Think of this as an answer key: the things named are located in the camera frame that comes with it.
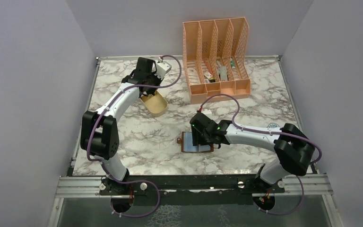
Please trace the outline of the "brown leather card holder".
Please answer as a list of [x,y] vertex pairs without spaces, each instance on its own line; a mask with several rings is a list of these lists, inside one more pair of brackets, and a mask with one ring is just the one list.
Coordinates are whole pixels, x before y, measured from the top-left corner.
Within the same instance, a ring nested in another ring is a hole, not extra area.
[[182,153],[210,153],[214,151],[213,145],[193,145],[191,132],[183,131],[181,136],[177,138],[177,144],[181,146]]

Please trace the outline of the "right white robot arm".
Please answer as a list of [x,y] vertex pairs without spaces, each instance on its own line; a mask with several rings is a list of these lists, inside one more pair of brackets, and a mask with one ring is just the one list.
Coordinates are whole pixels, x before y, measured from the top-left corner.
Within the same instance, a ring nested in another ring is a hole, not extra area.
[[315,151],[309,139],[290,123],[281,128],[240,126],[232,120],[215,122],[197,112],[191,118],[190,126],[194,146],[243,144],[275,152],[277,157],[263,164],[253,181],[259,192],[266,192],[287,175],[306,175]]

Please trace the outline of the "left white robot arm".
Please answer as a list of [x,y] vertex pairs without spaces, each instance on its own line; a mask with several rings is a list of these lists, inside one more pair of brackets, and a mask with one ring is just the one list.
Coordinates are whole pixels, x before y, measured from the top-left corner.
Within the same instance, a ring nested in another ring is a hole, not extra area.
[[118,121],[142,95],[154,94],[171,68],[165,61],[139,57],[136,68],[121,80],[118,91],[103,106],[82,116],[80,147],[87,152],[89,161],[101,164],[118,194],[126,193],[130,187],[129,171],[117,154]]

